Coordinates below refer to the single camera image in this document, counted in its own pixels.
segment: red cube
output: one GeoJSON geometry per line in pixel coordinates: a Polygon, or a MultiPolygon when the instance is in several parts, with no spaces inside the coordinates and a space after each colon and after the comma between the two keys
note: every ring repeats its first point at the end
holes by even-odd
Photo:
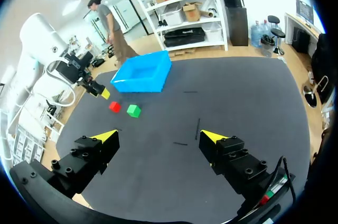
{"type": "Polygon", "coordinates": [[[109,109],[113,112],[120,112],[121,110],[121,105],[115,101],[113,101],[110,105],[109,105],[109,109]]]}

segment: khaki pants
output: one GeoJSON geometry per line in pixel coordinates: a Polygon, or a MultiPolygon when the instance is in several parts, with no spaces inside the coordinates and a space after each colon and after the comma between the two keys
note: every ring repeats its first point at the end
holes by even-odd
{"type": "Polygon", "coordinates": [[[114,32],[112,45],[114,47],[114,54],[120,66],[126,62],[128,58],[138,56],[138,54],[127,44],[121,29],[114,32]]]}

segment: white desk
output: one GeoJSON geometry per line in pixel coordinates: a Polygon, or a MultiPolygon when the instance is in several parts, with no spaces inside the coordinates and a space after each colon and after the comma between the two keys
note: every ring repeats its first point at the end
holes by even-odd
{"type": "Polygon", "coordinates": [[[294,27],[305,30],[310,35],[310,44],[308,46],[308,54],[312,57],[313,53],[317,48],[318,37],[321,32],[313,25],[310,24],[311,28],[306,26],[305,21],[295,15],[285,13],[285,40],[287,44],[292,44],[294,36],[294,27]]]}

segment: man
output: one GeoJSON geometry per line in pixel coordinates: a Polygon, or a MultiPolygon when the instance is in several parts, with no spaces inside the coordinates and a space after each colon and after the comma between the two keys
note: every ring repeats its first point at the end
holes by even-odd
{"type": "Polygon", "coordinates": [[[121,27],[117,20],[112,15],[112,12],[106,5],[101,4],[101,0],[90,0],[88,8],[96,11],[98,16],[106,29],[107,43],[112,44],[114,47],[114,54],[117,59],[115,66],[120,68],[128,58],[138,56],[138,54],[127,44],[121,27]]]}

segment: gray t-shirt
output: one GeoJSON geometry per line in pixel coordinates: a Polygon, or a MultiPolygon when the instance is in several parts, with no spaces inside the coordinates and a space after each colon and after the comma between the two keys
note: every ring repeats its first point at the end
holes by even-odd
{"type": "MultiPolygon", "coordinates": [[[[108,25],[108,21],[107,21],[107,15],[108,14],[112,14],[112,12],[110,11],[110,9],[106,6],[106,5],[102,5],[100,4],[97,8],[97,13],[99,15],[100,21],[102,22],[103,26],[105,27],[107,33],[110,32],[109,30],[109,25],[108,25]]],[[[112,16],[112,19],[114,21],[114,31],[118,31],[121,27],[120,24],[118,24],[117,20],[115,19],[114,16],[112,16]]]]}

